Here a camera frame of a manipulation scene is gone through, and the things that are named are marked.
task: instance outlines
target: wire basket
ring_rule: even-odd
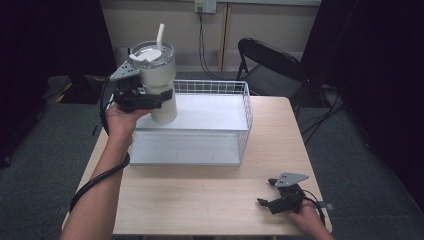
[[[239,165],[253,114],[242,81],[175,80],[177,118],[136,126],[131,164]]]

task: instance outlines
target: electrical outlet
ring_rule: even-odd
[[[194,1],[194,12],[199,12],[199,8],[202,9],[202,12],[205,12],[205,1]]]
[[[194,12],[216,13],[216,1],[194,1]]]

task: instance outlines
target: black cord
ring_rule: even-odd
[[[44,98],[43,98],[43,100],[47,100],[47,99],[49,99],[49,98],[51,98],[51,97],[56,96],[56,94],[58,94],[58,93],[62,92],[62,91],[63,91],[63,89],[65,89],[65,88],[66,88],[66,86],[68,86],[69,79],[70,79],[70,77],[69,77],[69,75],[68,75],[68,78],[66,79],[65,84],[63,84],[63,86],[62,86],[59,90],[57,90],[55,93],[52,93],[52,94],[50,94],[50,95],[49,95],[49,96],[47,96],[47,97],[44,97]]]
[[[301,125],[305,124],[306,122],[311,121],[312,119],[317,119],[317,121],[315,123],[313,123],[311,126],[309,126],[306,130],[302,131],[302,133],[301,133],[301,135],[304,135],[305,133],[309,132],[312,128],[315,127],[315,129],[312,131],[312,133],[309,135],[309,137],[304,141],[305,145],[308,144],[309,140],[312,138],[314,133],[318,130],[318,128],[321,126],[321,124],[326,119],[328,119],[329,117],[333,116],[335,113],[337,113],[338,111],[343,109],[344,105],[341,105],[339,108],[334,110],[334,108],[337,105],[337,101],[338,101],[339,98],[340,98],[340,91],[337,93],[337,96],[336,96],[336,99],[334,100],[334,103],[331,105],[330,109],[326,113],[324,113],[320,117],[314,117],[314,118],[308,119],[308,120],[306,120],[305,122],[303,122],[299,125],[299,126],[301,126]]]
[[[321,219],[322,224],[324,224],[324,226],[325,226],[325,215],[324,215],[324,212],[322,211],[319,203],[315,202],[313,199],[310,199],[308,197],[304,197],[303,199],[308,200],[309,202],[314,204],[315,208],[318,210],[319,218]]]
[[[304,191],[304,192],[307,192],[307,193],[309,193],[314,199],[315,199],[315,201],[314,200],[312,200],[312,199],[310,199],[310,198],[307,198],[307,197],[305,197],[304,199],[306,199],[306,200],[308,200],[308,201],[310,201],[310,202],[312,202],[312,204],[314,204],[315,205],[315,207],[317,208],[317,210],[318,210],[318,213],[319,213],[319,218],[321,219],[321,222],[324,224],[324,226],[325,226],[325,215],[324,215],[324,212],[322,211],[322,209],[321,209],[321,206],[320,206],[320,204],[319,204],[319,201],[318,201],[318,199],[315,197],[315,195],[314,194],[312,194],[310,191],[308,191],[308,190],[302,190],[302,191]]]
[[[104,179],[110,177],[111,175],[115,174],[116,172],[118,172],[119,170],[125,168],[126,166],[128,166],[128,164],[130,163],[130,155],[127,153],[127,155],[125,156],[124,162],[122,162],[121,164],[119,164],[118,166],[98,175],[97,177],[91,179],[90,181],[88,181],[82,188],[80,188],[80,190],[78,190],[78,192],[75,194],[74,198],[72,198],[71,201],[71,205],[69,207],[69,212],[71,213],[72,210],[74,209],[75,205],[77,204],[78,200],[90,189],[92,188],[94,185],[96,185],[97,183],[103,181]]]
[[[204,38],[203,38],[203,9],[201,7],[197,8],[198,13],[199,13],[199,20],[200,20],[200,32],[199,32],[199,57],[200,57],[200,66],[202,67],[203,71],[206,73],[206,75],[208,75],[210,78],[215,78],[215,79],[220,79],[220,80],[228,80],[226,78],[217,76],[215,74],[213,74],[207,64],[206,64],[206,59],[205,59],[205,43],[204,43]]]
[[[106,89],[106,85],[108,84],[110,80],[110,75],[106,78],[106,81],[103,85],[103,90],[101,92],[101,97],[100,97],[100,119],[102,121],[103,127],[105,128],[105,131],[107,134],[109,134],[109,129],[108,129],[108,125],[107,125],[107,119],[106,119],[106,108],[109,104],[111,104],[113,101],[109,101],[108,104],[106,104],[105,106],[103,105],[103,99],[104,99],[104,93],[105,93],[105,89]],[[69,213],[72,212],[72,210],[74,209],[75,205],[77,204],[78,200],[89,190],[91,189],[94,185],[96,185],[97,183],[103,181],[104,179],[112,176],[113,174],[115,174],[116,172],[124,169],[126,166],[128,166],[128,164],[130,163],[130,155],[129,153],[127,153],[127,155],[125,156],[124,161],[119,164],[118,166],[96,176],[95,178],[92,178],[90,181],[88,181],[83,187],[81,187],[78,192],[75,194],[75,196],[72,198],[71,201],[71,205],[69,206]]]

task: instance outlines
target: gray carpet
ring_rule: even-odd
[[[177,78],[209,77],[179,73]],[[51,79],[49,93],[60,89],[64,80]],[[43,117],[11,155],[11,166],[0,169],[2,240],[59,238],[66,209],[99,135],[97,105],[54,100],[49,99]],[[304,108],[298,122],[321,116],[326,110]],[[302,124],[301,130],[312,123]],[[329,215],[337,239],[423,239],[421,212],[391,170],[367,149],[360,128],[346,110],[324,121],[306,148],[324,200],[336,207]]]

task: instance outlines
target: white wall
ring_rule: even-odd
[[[174,46],[178,70],[201,70],[200,23],[193,2],[104,0],[101,3],[114,48],[155,40],[159,24],[164,23],[163,40]],[[286,52],[303,52],[317,12],[316,5],[218,2],[216,14],[203,15],[209,69],[235,70],[240,63],[237,42],[243,37],[257,38]]]

